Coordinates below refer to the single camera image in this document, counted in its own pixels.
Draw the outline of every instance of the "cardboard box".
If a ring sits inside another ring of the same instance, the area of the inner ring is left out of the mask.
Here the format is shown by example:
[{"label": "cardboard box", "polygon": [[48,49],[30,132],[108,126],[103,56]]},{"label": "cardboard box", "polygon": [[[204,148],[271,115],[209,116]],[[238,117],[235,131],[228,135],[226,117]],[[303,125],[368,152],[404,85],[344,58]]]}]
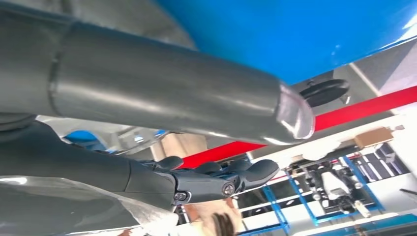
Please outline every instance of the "cardboard box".
[{"label": "cardboard box", "polygon": [[393,140],[391,130],[382,127],[357,135],[354,140],[360,148],[367,148]]}]

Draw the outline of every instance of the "red bar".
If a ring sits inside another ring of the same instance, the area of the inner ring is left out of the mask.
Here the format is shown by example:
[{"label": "red bar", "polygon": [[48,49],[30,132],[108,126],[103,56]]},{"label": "red bar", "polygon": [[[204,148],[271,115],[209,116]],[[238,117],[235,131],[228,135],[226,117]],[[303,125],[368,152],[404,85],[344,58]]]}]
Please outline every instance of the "red bar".
[{"label": "red bar", "polygon": [[[316,117],[316,131],[375,115],[417,102],[417,86],[376,97]],[[220,161],[265,147],[263,144],[232,142],[184,158],[181,168],[196,168],[203,163]]]}]

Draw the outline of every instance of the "screw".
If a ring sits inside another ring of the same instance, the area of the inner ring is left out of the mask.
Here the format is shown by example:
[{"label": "screw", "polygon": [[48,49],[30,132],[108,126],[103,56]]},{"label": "screw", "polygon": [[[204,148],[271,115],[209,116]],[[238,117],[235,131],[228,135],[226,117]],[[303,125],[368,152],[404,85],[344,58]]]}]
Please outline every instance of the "screw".
[{"label": "screw", "polygon": [[362,187],[363,187],[362,183],[359,183],[359,182],[355,183],[355,189],[361,189]]},{"label": "screw", "polygon": [[231,183],[226,183],[223,186],[223,194],[226,196],[230,196],[235,192],[235,187]]},{"label": "screw", "polygon": [[316,201],[318,201],[318,200],[320,200],[320,195],[318,195],[318,194],[313,194],[313,199],[314,200],[316,200]]},{"label": "screw", "polygon": [[343,96],[341,96],[340,98],[340,101],[342,101],[343,102],[343,104],[345,104],[345,105],[348,105],[349,104],[349,102],[351,101],[351,97],[350,97],[350,95],[348,95],[348,94],[344,94]]},{"label": "screw", "polygon": [[177,200],[177,201],[184,201],[186,198],[187,198],[186,193],[178,192],[174,195],[174,199]]}]

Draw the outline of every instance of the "black rubber mount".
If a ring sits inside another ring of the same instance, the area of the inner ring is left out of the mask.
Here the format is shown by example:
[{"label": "black rubber mount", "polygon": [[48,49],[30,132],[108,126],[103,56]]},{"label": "black rubber mount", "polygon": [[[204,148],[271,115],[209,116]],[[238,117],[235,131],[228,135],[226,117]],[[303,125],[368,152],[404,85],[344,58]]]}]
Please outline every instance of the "black rubber mount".
[{"label": "black rubber mount", "polygon": [[300,92],[311,107],[318,107],[346,94],[349,83],[346,80],[328,80]]}]

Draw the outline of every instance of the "person's hair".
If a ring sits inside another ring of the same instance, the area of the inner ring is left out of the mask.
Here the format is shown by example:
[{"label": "person's hair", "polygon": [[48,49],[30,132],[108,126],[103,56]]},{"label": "person's hair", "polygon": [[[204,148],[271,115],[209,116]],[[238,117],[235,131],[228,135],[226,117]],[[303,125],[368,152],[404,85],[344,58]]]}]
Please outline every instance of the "person's hair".
[{"label": "person's hair", "polygon": [[217,236],[235,236],[235,227],[233,226],[232,219],[228,214],[217,214],[213,216],[214,224],[216,227]]}]

